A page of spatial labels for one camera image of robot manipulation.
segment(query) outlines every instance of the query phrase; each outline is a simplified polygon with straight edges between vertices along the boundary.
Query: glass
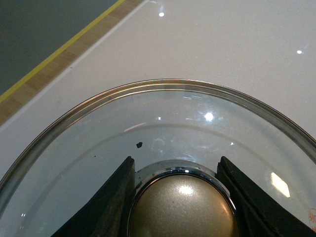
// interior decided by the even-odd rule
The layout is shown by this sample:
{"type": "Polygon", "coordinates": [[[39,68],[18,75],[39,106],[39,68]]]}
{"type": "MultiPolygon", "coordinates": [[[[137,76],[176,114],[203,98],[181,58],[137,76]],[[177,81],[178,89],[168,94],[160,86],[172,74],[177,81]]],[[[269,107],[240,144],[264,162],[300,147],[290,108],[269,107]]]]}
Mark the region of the glass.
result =
{"type": "Polygon", "coordinates": [[[136,171],[184,159],[215,172],[226,156],[310,226],[309,210],[316,207],[311,136],[238,91],[159,79],[101,93],[44,131],[0,183],[0,236],[51,236],[127,156],[136,171]]]}

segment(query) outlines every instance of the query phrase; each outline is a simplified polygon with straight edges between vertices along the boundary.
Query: white surface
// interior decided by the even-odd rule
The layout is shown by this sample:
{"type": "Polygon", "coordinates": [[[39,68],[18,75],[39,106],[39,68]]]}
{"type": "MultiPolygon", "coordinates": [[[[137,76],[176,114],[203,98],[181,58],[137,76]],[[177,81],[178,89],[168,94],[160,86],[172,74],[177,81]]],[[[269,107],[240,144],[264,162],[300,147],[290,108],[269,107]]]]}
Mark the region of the white surface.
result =
{"type": "Polygon", "coordinates": [[[144,2],[0,127],[0,177],[63,113],[104,90],[145,79],[231,87],[316,137],[315,12],[312,1],[144,2]]]}

